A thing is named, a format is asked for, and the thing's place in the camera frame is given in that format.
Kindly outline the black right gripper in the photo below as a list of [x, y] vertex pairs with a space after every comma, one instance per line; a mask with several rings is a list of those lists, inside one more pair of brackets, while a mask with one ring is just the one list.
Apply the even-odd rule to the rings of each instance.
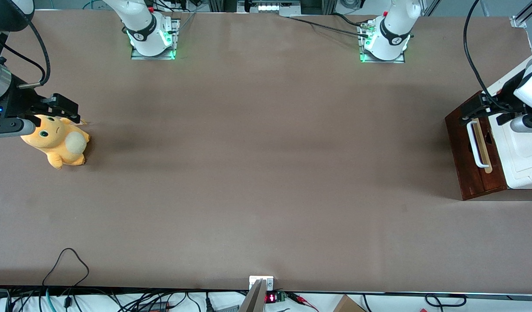
[[0, 119], [24, 118], [26, 115], [48, 115], [59, 113], [59, 120], [64, 124], [81, 124], [79, 105], [59, 93], [52, 94], [52, 112], [48, 105], [42, 102], [45, 98], [33, 89], [19, 89], [23, 83], [16, 75], [0, 77]]

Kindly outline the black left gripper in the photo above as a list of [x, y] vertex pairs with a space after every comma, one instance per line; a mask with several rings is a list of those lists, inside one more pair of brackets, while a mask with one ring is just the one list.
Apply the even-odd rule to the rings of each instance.
[[[498, 94], [494, 97], [499, 105], [499, 116], [496, 124], [504, 126], [530, 126], [531, 125], [531, 73], [525, 69], [514, 75], [504, 83]], [[487, 117], [486, 94], [476, 93], [467, 101], [467, 109], [460, 109], [460, 120], [471, 120]]]

